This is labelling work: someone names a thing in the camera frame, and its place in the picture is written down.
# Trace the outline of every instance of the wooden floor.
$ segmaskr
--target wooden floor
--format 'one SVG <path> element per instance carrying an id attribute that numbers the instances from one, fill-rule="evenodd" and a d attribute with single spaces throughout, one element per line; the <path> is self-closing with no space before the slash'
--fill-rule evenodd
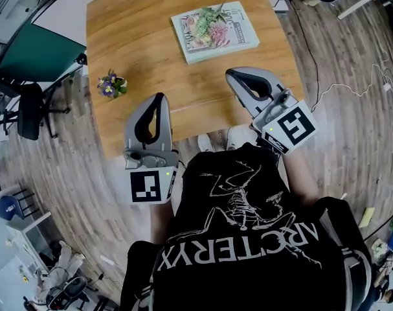
<path id="1" fill-rule="evenodd" d="M 387 22 L 373 2 L 339 21 L 335 16 L 347 2 L 336 6 L 307 7 L 295 1 L 311 50 L 319 65 L 320 92 L 332 83 L 344 83 L 361 93 L 370 84 L 373 63 L 380 63 L 381 46 L 388 52 L 386 66 L 393 74 L 393 41 Z M 316 72 L 293 12 L 280 16 L 296 56 L 311 106 L 317 95 Z M 126 254 L 137 239 L 149 237 L 149 215 L 145 207 L 124 203 L 122 157 L 106 161 L 102 155 L 89 100 L 87 82 L 80 76 L 72 88 L 58 96 L 71 103 L 68 115 L 54 117 L 58 139 L 42 130 L 37 142 L 21 139 L 11 130 L 5 160 L 0 162 L 2 186 L 19 182 L 38 195 L 70 246 L 86 256 L 84 272 L 110 298 L 118 301 L 123 273 L 100 260 L 105 255 L 126 267 Z M 344 87 L 324 96 L 314 112 L 320 133 L 306 146 L 309 164 L 325 195 L 347 200 L 356 220 L 367 206 L 375 206 L 374 219 L 363 234 L 372 231 L 393 212 L 393 194 L 378 189 L 377 179 L 393 185 L 393 93 L 381 89 L 379 70 L 374 85 L 359 98 Z M 57 100 L 63 106 L 63 100 Z M 211 135 L 226 141 L 226 131 Z M 175 144 L 187 162 L 197 153 L 196 138 Z M 180 194 L 178 179 L 175 194 Z"/>

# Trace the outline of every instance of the white stand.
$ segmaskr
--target white stand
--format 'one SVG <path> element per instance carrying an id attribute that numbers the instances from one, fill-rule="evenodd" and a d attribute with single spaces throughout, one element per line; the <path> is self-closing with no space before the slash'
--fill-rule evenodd
<path id="1" fill-rule="evenodd" d="M 273 9 L 276 13 L 286 13 L 288 12 L 288 5 L 284 0 L 279 0 Z"/>
<path id="2" fill-rule="evenodd" d="M 36 219 L 34 222 L 26 226 L 23 230 L 22 233 L 26 234 L 28 233 L 32 228 L 36 227 L 39 225 L 42 221 L 44 221 L 46 218 L 49 218 L 51 216 L 51 212 L 46 212 L 43 216 L 40 218 Z"/>
<path id="3" fill-rule="evenodd" d="M 356 9 L 362 7 L 366 3 L 368 3 L 370 0 L 360 0 L 356 2 L 353 6 L 351 6 L 349 9 L 346 9 L 343 13 L 337 16 L 338 19 L 344 19 L 347 15 L 350 15 L 352 12 L 354 12 Z"/>

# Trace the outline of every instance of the flower illustration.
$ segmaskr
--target flower illustration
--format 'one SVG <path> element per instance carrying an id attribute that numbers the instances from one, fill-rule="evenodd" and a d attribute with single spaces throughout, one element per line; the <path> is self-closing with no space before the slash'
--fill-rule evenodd
<path id="1" fill-rule="evenodd" d="M 227 38 L 228 28 L 222 22 L 216 22 L 209 28 L 209 36 L 214 43 L 219 43 Z"/>
<path id="2" fill-rule="evenodd" d="M 187 21 L 188 21 L 188 25 L 195 24 L 195 19 L 192 16 L 190 16 Z"/>

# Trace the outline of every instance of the book cover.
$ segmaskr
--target book cover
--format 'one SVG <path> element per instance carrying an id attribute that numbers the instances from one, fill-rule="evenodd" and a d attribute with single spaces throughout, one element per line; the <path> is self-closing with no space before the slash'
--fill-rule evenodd
<path id="1" fill-rule="evenodd" d="M 221 16 L 211 20 L 208 27 L 203 23 L 205 20 L 201 19 L 208 8 L 172 17 L 183 54 L 189 64 L 258 46 L 260 41 L 239 1 L 210 8 L 217 14 L 220 11 Z"/>

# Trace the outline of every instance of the person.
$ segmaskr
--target person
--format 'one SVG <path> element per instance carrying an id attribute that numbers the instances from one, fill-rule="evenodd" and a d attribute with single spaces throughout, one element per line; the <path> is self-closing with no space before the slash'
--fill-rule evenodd
<path id="1" fill-rule="evenodd" d="M 256 134 L 242 146 L 233 134 L 229 151 L 189 162 L 175 216 L 150 206 L 152 242 L 129 249 L 121 310 L 344 310 L 344 257 L 320 218 L 330 204 L 370 261 L 347 202 L 320 197 L 301 149 L 282 156 L 288 190 Z"/>
<path id="2" fill-rule="evenodd" d="M 359 311 L 369 311 L 372 305 L 378 303 L 393 303 L 393 289 L 389 289 L 389 275 L 393 269 L 393 254 L 387 258 L 379 273 L 374 270 L 373 283 L 369 293 L 359 308 Z"/>
<path id="3" fill-rule="evenodd" d="M 35 300 L 45 303 L 50 290 L 71 279 L 85 259 L 83 254 L 75 253 L 64 241 L 60 241 L 61 254 L 58 262 L 47 275 L 42 275 L 40 269 L 36 270 L 37 287 Z"/>

